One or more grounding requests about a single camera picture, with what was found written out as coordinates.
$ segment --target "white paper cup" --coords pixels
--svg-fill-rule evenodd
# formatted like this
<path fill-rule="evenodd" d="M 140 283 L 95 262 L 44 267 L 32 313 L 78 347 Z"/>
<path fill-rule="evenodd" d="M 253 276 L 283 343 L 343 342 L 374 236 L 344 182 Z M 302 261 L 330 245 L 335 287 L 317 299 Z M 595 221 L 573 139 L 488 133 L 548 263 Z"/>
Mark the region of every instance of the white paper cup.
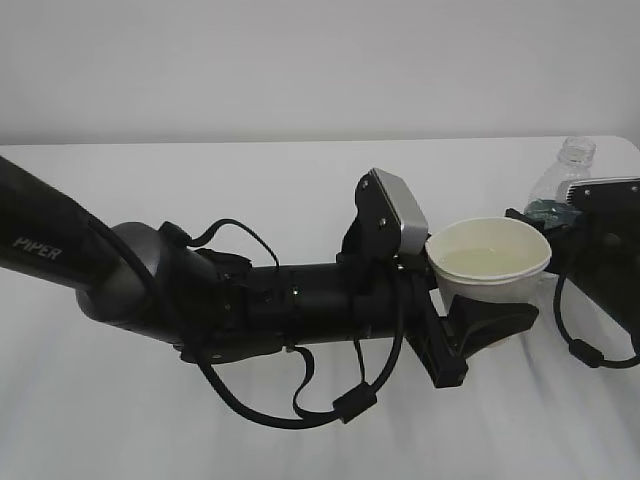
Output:
<path fill-rule="evenodd" d="M 447 311 L 454 295 L 492 303 L 528 302 L 551 259 L 551 246 L 540 232 L 505 217 L 455 223 L 430 237 L 426 248 Z M 460 252 L 483 249 L 509 262 L 464 265 L 448 261 Z"/>

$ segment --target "robotic arm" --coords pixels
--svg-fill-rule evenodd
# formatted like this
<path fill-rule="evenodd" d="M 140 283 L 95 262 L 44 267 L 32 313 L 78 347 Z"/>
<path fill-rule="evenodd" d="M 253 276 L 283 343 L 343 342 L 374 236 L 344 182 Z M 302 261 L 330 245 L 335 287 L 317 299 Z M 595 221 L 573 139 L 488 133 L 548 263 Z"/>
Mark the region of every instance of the robotic arm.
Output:
<path fill-rule="evenodd" d="M 346 423 L 374 405 L 403 338 L 437 388 L 455 387 L 471 355 L 533 325 L 538 311 L 531 305 L 460 296 L 446 317 L 437 314 L 429 294 L 437 285 L 424 248 L 428 225 L 402 179 L 371 170 L 358 182 L 355 203 L 357 215 L 335 263 L 281 266 L 255 232 L 231 219 L 196 239 L 169 222 L 157 230 L 142 223 L 110 229 L 0 157 L 0 266 L 73 288 L 88 317 L 171 344 L 236 413 L 275 428 Z M 253 236 L 275 266 L 253 268 L 239 255 L 205 248 L 225 225 Z M 393 337 L 393 346 L 369 384 L 359 342 L 381 337 Z M 299 407 L 297 395 L 314 367 L 302 345 L 347 340 L 359 353 L 361 383 L 330 411 Z M 243 405 L 212 367 L 283 349 L 300 353 L 307 367 L 293 401 L 299 418 Z"/>

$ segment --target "black cable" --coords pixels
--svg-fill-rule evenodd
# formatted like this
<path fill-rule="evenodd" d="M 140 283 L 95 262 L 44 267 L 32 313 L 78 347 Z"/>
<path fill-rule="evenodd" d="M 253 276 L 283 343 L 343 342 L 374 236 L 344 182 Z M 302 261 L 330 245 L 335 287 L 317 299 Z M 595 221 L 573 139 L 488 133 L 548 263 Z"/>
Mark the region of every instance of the black cable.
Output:
<path fill-rule="evenodd" d="M 192 239 L 187 245 L 190 247 L 204 247 L 207 243 L 213 240 L 213 237 L 216 235 L 216 233 L 218 233 L 218 230 L 220 230 L 225 225 L 234 225 L 251 235 L 260 245 L 262 245 L 262 247 L 267 252 L 269 252 L 269 255 L 271 256 L 271 258 L 273 258 L 273 261 L 276 264 L 276 271 L 280 270 L 280 262 L 278 261 L 278 257 L 276 256 L 274 251 L 271 250 L 271 247 L 269 247 L 269 245 L 267 245 L 267 243 L 262 240 L 262 238 L 260 238 L 260 236 L 251 228 L 247 227 L 245 224 L 239 222 L 238 220 L 234 220 L 233 218 L 222 218 L 214 222 L 209 228 L 205 230 L 202 235 L 200 235 L 198 238 Z"/>
<path fill-rule="evenodd" d="M 564 290 L 564 284 L 567 281 L 567 277 L 573 270 L 573 266 L 580 255 L 585 251 L 585 247 L 576 248 L 567 261 L 565 268 L 558 275 L 558 283 L 556 283 L 555 292 L 553 295 L 553 315 L 555 317 L 556 326 L 560 332 L 560 336 L 569 345 L 569 352 L 578 360 L 587 364 L 592 368 L 605 367 L 613 369 L 625 369 L 640 365 L 640 354 L 635 355 L 627 360 L 607 360 L 604 358 L 602 352 L 589 345 L 587 342 L 581 339 L 571 337 L 562 318 L 562 291 Z"/>
<path fill-rule="evenodd" d="M 238 225 L 240 222 L 233 221 L 234 225 Z M 206 238 L 212 238 L 215 235 L 215 232 L 222 225 L 229 224 L 230 222 L 225 221 L 224 223 L 218 223 L 217 228 L 210 227 L 205 235 L 202 235 L 199 239 L 194 241 L 193 243 L 196 246 Z M 89 226 L 92 230 L 96 232 L 103 240 L 105 240 L 119 255 L 120 257 L 129 265 L 129 267 L 133 270 L 133 272 L 138 276 L 145 289 L 149 292 L 152 299 L 159 307 L 159 314 L 163 317 L 163 320 L 167 322 L 167 324 L 171 325 L 176 329 L 180 337 L 182 338 L 184 345 L 187 351 L 193 356 L 196 364 L 202 371 L 203 375 L 209 382 L 209 384 L 213 387 L 215 392 L 222 398 L 222 400 L 227 404 L 229 408 L 231 408 L 235 413 L 242 416 L 243 418 L 252 421 L 254 423 L 258 423 L 260 425 L 280 428 L 280 429 L 288 429 L 288 430 L 302 430 L 308 428 L 315 428 L 322 425 L 326 425 L 330 422 L 333 422 L 339 418 L 341 418 L 341 413 L 333 410 L 330 412 L 322 412 L 322 413 L 314 413 L 313 416 L 303 418 L 303 419 L 288 419 L 288 418 L 279 418 L 273 417 L 271 415 L 266 415 L 264 413 L 253 410 L 252 408 L 244 405 L 240 402 L 233 393 L 227 388 L 224 384 L 220 376 L 215 372 L 211 364 L 209 363 L 209 359 L 202 353 L 200 348 L 198 348 L 198 343 L 195 338 L 191 335 L 191 332 L 186 325 L 180 320 L 177 312 L 173 308 L 173 305 L 170 301 L 168 301 L 163 293 L 161 292 L 156 280 L 151 275 L 151 273 L 147 270 L 146 266 L 142 263 L 140 258 L 131 250 L 131 248 L 118 236 L 116 235 L 108 226 L 102 223 L 99 219 L 91 216 L 89 221 Z M 255 233 L 252 235 L 256 238 L 261 244 L 264 243 Z M 397 278 L 389 273 L 389 277 L 391 279 L 391 283 L 393 284 L 393 299 L 395 312 L 397 315 L 396 328 L 394 332 L 393 344 L 391 347 L 391 352 L 389 354 L 389 358 L 385 363 L 380 375 L 376 379 L 376 381 L 371 386 L 373 392 L 377 392 L 382 385 L 387 381 L 393 368 L 395 367 L 398 357 L 400 355 L 400 348 L 402 346 L 402 335 L 404 331 L 404 311 L 402 307 L 402 302 L 400 301 L 400 291 L 399 284 Z"/>
<path fill-rule="evenodd" d="M 366 371 L 364 368 L 364 355 L 362 355 L 362 345 L 360 345 L 360 339 L 353 339 L 353 347 L 356 349 L 356 355 L 358 356 L 358 367 L 360 368 L 360 381 L 365 383 L 367 381 Z"/>
<path fill-rule="evenodd" d="M 103 238 L 111 247 L 122 257 L 122 259 L 131 267 L 133 272 L 138 276 L 145 289 L 149 292 L 154 302 L 159 307 L 159 314 L 163 317 L 163 320 L 167 324 L 171 325 L 179 333 L 184 341 L 185 347 L 189 353 L 193 356 L 196 364 L 202 371 L 203 375 L 213 387 L 215 392 L 222 398 L 231 410 L 245 419 L 264 425 L 267 427 L 281 428 L 287 430 L 303 430 L 308 428 L 319 427 L 333 422 L 340 418 L 339 413 L 329 412 L 323 415 L 322 418 L 316 417 L 313 419 L 288 419 L 272 417 L 264 413 L 253 410 L 240 402 L 235 395 L 227 388 L 220 376 L 215 372 L 208 358 L 198 348 L 198 343 L 193 338 L 189 330 L 179 319 L 178 314 L 173 308 L 171 302 L 169 302 L 160 291 L 155 279 L 149 273 L 145 265 L 138 258 L 138 256 L 131 250 L 131 248 L 108 226 L 102 223 L 95 217 L 91 217 L 90 227 Z"/>

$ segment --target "clear plastic bottle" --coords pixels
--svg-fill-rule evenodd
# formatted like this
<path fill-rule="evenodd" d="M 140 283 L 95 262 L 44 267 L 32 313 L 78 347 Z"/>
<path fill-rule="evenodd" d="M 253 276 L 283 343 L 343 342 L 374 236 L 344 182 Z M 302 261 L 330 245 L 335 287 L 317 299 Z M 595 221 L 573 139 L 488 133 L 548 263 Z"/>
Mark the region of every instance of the clear plastic bottle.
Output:
<path fill-rule="evenodd" d="M 545 228 L 559 225 L 571 225 L 578 211 L 558 201 L 556 192 L 560 183 L 568 180 L 583 180 L 591 178 L 591 165 L 596 144 L 586 137 L 569 137 L 564 141 L 558 153 L 556 163 L 536 182 L 524 214 L 532 220 L 544 221 Z"/>

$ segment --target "white table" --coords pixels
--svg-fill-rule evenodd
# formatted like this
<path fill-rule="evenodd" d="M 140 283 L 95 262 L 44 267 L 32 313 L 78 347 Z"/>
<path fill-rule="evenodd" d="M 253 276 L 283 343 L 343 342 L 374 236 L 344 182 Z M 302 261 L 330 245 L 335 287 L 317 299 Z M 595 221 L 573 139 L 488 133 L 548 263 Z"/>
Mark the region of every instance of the white table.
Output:
<path fill-rule="evenodd" d="M 594 176 L 640 174 L 640 152 L 594 137 Z M 168 219 L 199 234 L 220 217 L 255 228 L 283 263 L 331 262 L 370 167 L 404 177 L 431 230 L 522 207 L 560 138 L 0 147 L 107 223 Z M 269 259 L 234 229 L 219 249 Z M 72 292 L 0 272 L 0 479 L 629 479 L 640 472 L 640 370 L 590 370 L 550 313 L 435 390 L 405 344 L 378 405 L 348 426 L 270 430 L 231 413 L 169 346 L 85 319 Z M 618 357 L 625 335 L 575 289 L 569 328 Z M 366 342 L 369 376 L 390 340 Z M 326 408 L 357 381 L 350 344 L 314 348 L 303 395 Z M 297 355 L 221 367 L 250 405 L 290 413 Z"/>

